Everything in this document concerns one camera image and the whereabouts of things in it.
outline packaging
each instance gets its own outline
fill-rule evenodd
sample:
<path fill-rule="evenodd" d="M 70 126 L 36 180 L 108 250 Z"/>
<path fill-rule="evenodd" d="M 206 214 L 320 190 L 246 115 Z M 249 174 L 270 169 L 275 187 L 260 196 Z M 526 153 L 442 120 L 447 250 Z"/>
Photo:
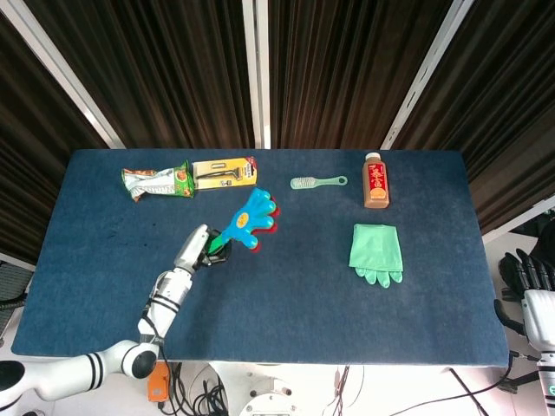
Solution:
<path fill-rule="evenodd" d="M 159 172 L 121 169 L 121 179 L 135 202 L 143 193 L 190 198 L 194 196 L 193 178 L 187 161 L 181 166 Z"/>
<path fill-rule="evenodd" d="M 255 185 L 257 163 L 253 157 L 195 162 L 193 180 L 195 189 Z"/>

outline bottle cap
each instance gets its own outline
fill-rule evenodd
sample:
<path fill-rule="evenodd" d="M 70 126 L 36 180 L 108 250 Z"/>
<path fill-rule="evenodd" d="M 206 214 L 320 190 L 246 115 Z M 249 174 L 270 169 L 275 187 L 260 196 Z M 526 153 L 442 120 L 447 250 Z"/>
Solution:
<path fill-rule="evenodd" d="M 380 156 L 380 154 L 379 154 L 379 153 L 376 153 L 376 152 L 368 153 L 368 154 L 366 155 L 366 160 L 368 160 L 368 159 L 370 159 L 370 158 L 382 160 L 382 157 Z"/>

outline green glove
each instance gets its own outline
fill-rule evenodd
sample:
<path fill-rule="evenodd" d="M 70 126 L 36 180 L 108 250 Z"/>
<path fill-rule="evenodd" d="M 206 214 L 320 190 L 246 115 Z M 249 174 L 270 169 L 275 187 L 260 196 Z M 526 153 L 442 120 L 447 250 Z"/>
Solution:
<path fill-rule="evenodd" d="M 397 229 L 389 225 L 355 224 L 349 266 L 370 284 L 388 288 L 402 281 L 402 257 Z"/>

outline food packet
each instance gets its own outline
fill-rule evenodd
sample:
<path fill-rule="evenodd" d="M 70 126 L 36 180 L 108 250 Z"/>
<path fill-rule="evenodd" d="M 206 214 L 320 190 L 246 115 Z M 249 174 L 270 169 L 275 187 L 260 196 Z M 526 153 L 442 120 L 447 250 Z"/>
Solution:
<path fill-rule="evenodd" d="M 121 179 L 135 202 L 143 193 L 189 198 L 194 196 L 193 176 L 189 173 L 187 161 L 181 166 L 159 172 L 121 169 Z"/>

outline bottle label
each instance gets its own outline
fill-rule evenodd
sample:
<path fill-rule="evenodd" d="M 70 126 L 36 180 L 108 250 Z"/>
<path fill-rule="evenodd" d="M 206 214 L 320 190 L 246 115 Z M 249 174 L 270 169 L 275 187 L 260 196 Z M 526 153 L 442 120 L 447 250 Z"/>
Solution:
<path fill-rule="evenodd" d="M 370 197 L 385 199 L 388 195 L 388 184 L 385 180 L 385 169 L 381 163 L 368 165 Z"/>

